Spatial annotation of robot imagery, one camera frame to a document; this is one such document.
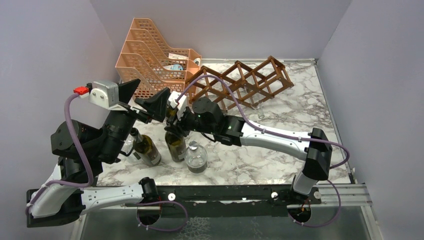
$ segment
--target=bottle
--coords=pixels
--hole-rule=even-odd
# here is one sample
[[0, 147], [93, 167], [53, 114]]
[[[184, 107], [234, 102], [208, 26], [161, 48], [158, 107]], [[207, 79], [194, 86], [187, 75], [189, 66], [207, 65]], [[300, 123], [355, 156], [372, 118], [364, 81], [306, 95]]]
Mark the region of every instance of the bottle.
[[208, 153], [203, 146], [191, 141], [185, 152], [185, 162], [190, 172], [195, 174], [202, 173], [208, 167]]
[[138, 160], [142, 159], [149, 167], [157, 166], [161, 162], [161, 154], [152, 139], [147, 135], [141, 135], [134, 127], [129, 134], [134, 138], [133, 155]]
[[165, 142], [171, 153], [172, 160], [174, 162], [184, 161], [184, 155], [186, 153], [186, 140], [184, 137], [178, 137], [172, 132], [167, 131], [165, 133]]

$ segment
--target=wall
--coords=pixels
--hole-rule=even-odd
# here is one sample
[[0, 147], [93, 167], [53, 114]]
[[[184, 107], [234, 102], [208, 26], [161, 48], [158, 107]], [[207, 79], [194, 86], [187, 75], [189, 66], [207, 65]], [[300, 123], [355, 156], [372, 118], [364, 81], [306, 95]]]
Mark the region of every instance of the wall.
[[424, 2], [353, 0], [318, 67], [386, 240], [422, 239]]
[[[2, 1], [0, 239], [68, 239], [72, 224], [26, 228], [26, 191], [52, 173], [50, 135], [75, 87], [116, 80], [115, 52], [88, 0]], [[99, 127], [106, 112], [76, 99], [71, 116]]]
[[168, 44], [204, 58], [318, 58], [351, 0], [91, 0], [115, 49], [132, 19], [151, 18]]

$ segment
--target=green glass bottle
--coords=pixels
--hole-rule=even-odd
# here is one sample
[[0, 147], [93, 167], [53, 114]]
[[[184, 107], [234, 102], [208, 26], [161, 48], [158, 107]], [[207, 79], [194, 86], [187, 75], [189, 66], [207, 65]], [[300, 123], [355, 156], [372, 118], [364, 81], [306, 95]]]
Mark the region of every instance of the green glass bottle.
[[168, 146], [169, 152], [171, 153], [172, 160], [174, 162], [184, 161], [184, 155], [186, 154], [187, 148], [184, 137], [178, 137], [172, 132], [167, 131], [165, 133], [165, 142]]
[[152, 139], [147, 135], [141, 135], [134, 127], [129, 134], [134, 138], [132, 141], [134, 157], [143, 160], [149, 167], [157, 166], [162, 157]]

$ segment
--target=robotic arm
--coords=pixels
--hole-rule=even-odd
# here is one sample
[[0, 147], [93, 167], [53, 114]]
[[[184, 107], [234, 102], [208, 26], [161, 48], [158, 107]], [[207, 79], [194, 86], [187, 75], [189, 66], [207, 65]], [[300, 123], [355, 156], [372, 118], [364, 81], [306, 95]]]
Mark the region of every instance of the robotic arm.
[[[179, 136], [187, 136], [190, 131], [211, 134], [215, 141], [224, 145], [256, 146], [292, 155], [305, 161], [301, 171], [291, 185], [291, 193], [305, 200], [317, 181], [327, 180], [330, 170], [332, 147], [326, 143], [304, 141], [314, 138], [327, 140], [321, 129], [311, 132], [292, 132], [257, 123], [248, 124], [242, 117], [223, 114], [218, 104], [208, 98], [196, 100], [192, 109], [187, 106], [186, 96], [170, 92], [168, 88], [147, 99], [137, 98], [135, 102], [143, 109], [128, 105], [140, 80], [123, 84], [110, 82], [89, 83], [76, 88], [81, 98], [110, 110], [102, 128], [97, 129], [72, 120], [78, 140], [87, 156], [94, 177], [103, 172], [102, 163], [113, 164], [118, 158], [124, 140], [128, 137], [136, 120], [145, 124], [156, 120], [163, 122], [165, 130]], [[295, 136], [296, 139], [270, 134], [281, 133]], [[88, 172], [84, 168], [66, 123], [62, 123], [51, 135], [52, 153], [59, 156], [52, 175], [46, 181], [63, 180], [71, 183], [86, 183]], [[27, 192], [27, 227], [59, 226], [73, 222], [91, 210], [119, 204], [151, 203], [158, 200], [158, 190], [153, 179], [143, 178], [139, 183], [128, 186], [90, 190], [75, 186], [54, 183], [43, 184], [40, 189]]]

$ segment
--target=white marble surface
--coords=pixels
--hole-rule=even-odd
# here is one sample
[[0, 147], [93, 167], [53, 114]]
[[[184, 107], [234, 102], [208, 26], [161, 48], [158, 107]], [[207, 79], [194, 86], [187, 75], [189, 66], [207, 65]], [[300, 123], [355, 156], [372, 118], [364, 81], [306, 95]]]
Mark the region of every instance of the white marble surface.
[[[229, 63], [209, 63], [206, 66], [223, 72]], [[248, 64], [254, 68], [257, 64]], [[246, 116], [264, 126], [294, 132], [310, 132], [313, 127], [324, 130], [330, 141], [337, 141], [333, 123], [324, 100], [314, 65], [311, 63], [286, 64], [287, 73], [294, 86], [262, 104], [265, 117], [258, 118], [257, 111], [243, 107]], [[267, 67], [263, 74], [272, 71]], [[238, 115], [237, 108], [231, 115]], [[144, 177], [153, 178], [157, 185], [248, 185], [290, 184], [303, 161], [290, 155], [259, 147], [225, 146], [210, 142], [197, 132], [187, 137], [187, 144], [196, 140], [208, 154], [208, 168], [202, 174], [192, 174], [185, 162], [173, 162], [166, 146], [164, 123], [152, 122], [134, 125], [142, 134], [152, 138], [162, 155], [161, 163], [148, 167], [140, 162], [134, 164], [124, 156], [119, 163], [103, 164], [103, 173], [98, 177], [99, 186], [119, 186], [138, 182]], [[342, 160], [341, 151], [334, 148], [331, 163]], [[345, 166], [332, 169], [329, 179], [334, 183], [349, 183]]]

